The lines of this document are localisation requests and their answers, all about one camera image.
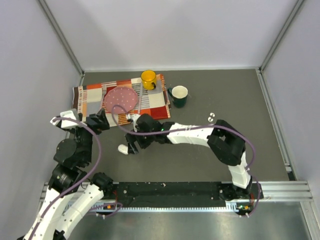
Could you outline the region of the pink dotted plate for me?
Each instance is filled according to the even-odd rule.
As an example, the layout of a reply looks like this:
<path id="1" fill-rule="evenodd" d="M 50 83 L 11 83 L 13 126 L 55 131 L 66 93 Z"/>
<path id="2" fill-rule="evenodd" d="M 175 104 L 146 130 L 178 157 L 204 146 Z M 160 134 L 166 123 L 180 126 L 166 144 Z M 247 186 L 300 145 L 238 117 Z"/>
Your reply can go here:
<path id="1" fill-rule="evenodd" d="M 104 97 L 106 109 L 117 115 L 133 110 L 137 103 L 138 94 L 131 87 L 126 86 L 117 86 Z"/>

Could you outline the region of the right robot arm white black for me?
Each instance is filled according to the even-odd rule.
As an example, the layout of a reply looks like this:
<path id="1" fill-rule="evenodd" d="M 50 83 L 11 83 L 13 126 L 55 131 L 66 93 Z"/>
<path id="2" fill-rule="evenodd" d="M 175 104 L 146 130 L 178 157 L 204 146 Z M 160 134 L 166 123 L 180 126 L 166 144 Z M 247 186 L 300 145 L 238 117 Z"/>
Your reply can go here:
<path id="1" fill-rule="evenodd" d="M 155 120 L 144 113 L 130 114 L 127 120 L 133 124 L 133 130 L 125 135 L 127 144 L 121 144 L 117 150 L 124 154 L 137 154 L 135 145 L 145 149 L 153 142 L 159 144 L 191 144 L 210 148 L 217 159 L 228 166 L 231 174 L 233 192 L 239 198 L 245 198 L 252 191 L 252 177 L 248 173 L 246 161 L 246 141 L 240 137 L 230 124 L 218 120 L 201 128 L 196 125 L 183 125 L 167 121 Z"/>

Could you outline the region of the lilac fork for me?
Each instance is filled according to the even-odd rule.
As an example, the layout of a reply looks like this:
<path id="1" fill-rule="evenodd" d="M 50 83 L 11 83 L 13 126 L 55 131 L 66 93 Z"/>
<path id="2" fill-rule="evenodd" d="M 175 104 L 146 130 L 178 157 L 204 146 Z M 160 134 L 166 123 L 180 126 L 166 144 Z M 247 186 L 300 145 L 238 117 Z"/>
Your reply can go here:
<path id="1" fill-rule="evenodd" d="M 100 99 L 100 105 L 99 105 L 100 108 L 103 107 L 104 98 L 105 98 L 105 95 L 107 93 L 107 86 L 106 85 L 102 85 L 101 89 L 102 89 L 102 92 L 101 92 L 101 99 Z"/>

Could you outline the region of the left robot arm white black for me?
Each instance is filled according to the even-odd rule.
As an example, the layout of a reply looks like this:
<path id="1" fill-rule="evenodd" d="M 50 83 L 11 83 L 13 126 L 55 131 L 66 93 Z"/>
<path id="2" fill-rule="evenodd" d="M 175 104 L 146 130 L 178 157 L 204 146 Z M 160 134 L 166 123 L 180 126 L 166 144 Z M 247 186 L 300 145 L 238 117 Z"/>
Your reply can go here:
<path id="1" fill-rule="evenodd" d="M 102 198 L 114 191 L 113 181 L 103 172 L 95 173 L 80 197 L 68 206 L 81 183 L 89 176 L 83 171 L 92 161 L 93 139 L 110 125 L 105 110 L 83 117 L 76 109 L 61 112 L 50 123 L 71 133 L 56 147 L 53 159 L 57 166 L 52 171 L 43 204 L 23 240 L 67 240 L 77 224 Z"/>

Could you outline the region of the patterned orange placemat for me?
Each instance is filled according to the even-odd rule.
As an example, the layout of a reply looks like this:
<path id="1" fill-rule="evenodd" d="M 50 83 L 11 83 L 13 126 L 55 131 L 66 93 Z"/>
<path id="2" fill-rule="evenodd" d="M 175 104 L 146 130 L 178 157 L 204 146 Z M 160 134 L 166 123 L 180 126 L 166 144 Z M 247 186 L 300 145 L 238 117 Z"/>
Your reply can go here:
<path id="1" fill-rule="evenodd" d="M 100 101 L 102 97 L 102 85 L 107 86 L 106 94 L 115 87 L 129 87 L 139 95 L 141 78 L 137 77 L 74 87 L 72 108 L 76 109 L 79 114 L 82 114 L 83 120 L 101 109 Z M 130 113 L 138 113 L 138 102 Z M 171 104 L 167 93 L 165 78 L 162 74 L 157 74 L 156 89 L 143 89 L 140 113 L 149 114 L 156 120 L 169 119 L 171 117 L 170 107 Z M 111 127 L 115 127 L 117 125 L 116 123 L 119 123 L 120 125 L 128 124 L 125 114 L 115 114 L 115 120 L 113 120 L 112 114 L 106 109 L 104 102 L 102 108 L 105 109 L 105 115 Z"/>

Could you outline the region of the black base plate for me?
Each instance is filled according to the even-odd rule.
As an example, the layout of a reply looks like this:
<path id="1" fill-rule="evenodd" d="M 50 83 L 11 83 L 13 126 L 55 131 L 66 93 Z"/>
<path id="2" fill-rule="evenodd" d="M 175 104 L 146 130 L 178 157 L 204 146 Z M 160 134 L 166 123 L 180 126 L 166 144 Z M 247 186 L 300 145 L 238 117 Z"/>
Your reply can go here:
<path id="1" fill-rule="evenodd" d="M 114 190 L 124 207 L 222 207 L 251 197 L 249 190 L 219 181 L 119 182 Z"/>

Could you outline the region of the aluminium frame rail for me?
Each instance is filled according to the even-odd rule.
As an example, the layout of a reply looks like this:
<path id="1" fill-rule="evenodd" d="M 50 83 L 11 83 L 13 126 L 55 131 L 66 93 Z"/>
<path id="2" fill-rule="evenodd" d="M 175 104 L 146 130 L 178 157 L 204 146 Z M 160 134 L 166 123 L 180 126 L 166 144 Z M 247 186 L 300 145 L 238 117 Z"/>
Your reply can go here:
<path id="1" fill-rule="evenodd" d="M 254 182 L 250 190 L 250 199 L 226 200 L 231 202 L 248 202 L 251 199 L 257 200 L 260 195 L 260 201 L 274 202 L 300 202 L 313 199 L 310 187 L 306 181 L 260 181 L 260 190 L 258 184 Z M 116 192 L 104 197 L 103 201 L 117 200 Z"/>

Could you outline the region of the yellow mug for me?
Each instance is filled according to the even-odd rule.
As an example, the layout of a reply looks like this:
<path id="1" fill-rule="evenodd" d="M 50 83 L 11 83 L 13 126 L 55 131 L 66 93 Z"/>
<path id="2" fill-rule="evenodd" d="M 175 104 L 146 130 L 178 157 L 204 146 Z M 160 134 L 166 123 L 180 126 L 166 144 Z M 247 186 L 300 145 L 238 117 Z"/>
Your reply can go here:
<path id="1" fill-rule="evenodd" d="M 148 90 L 155 90 L 157 84 L 157 75 L 153 70 L 145 70 L 140 75 L 143 87 Z"/>

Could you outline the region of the dark green mug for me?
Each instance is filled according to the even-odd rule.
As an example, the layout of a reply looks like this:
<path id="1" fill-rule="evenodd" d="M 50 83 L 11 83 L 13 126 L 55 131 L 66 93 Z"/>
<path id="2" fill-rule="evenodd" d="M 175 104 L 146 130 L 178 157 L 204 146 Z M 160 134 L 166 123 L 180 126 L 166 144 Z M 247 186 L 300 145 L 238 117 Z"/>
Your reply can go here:
<path id="1" fill-rule="evenodd" d="M 176 108 L 183 108 L 187 103 L 188 89 L 182 85 L 169 87 L 167 89 L 169 96 L 172 98 L 173 105 Z"/>

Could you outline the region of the lilac knife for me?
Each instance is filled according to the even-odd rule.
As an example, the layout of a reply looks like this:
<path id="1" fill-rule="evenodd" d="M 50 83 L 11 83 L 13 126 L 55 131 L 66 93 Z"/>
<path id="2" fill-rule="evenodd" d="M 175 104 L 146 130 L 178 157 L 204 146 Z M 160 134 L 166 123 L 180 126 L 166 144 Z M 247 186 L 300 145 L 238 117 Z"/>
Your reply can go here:
<path id="1" fill-rule="evenodd" d="M 143 97 L 143 84 L 140 83 L 139 99 L 138 99 L 138 108 L 137 108 L 137 113 L 138 113 L 139 115 L 141 114 L 142 97 Z"/>

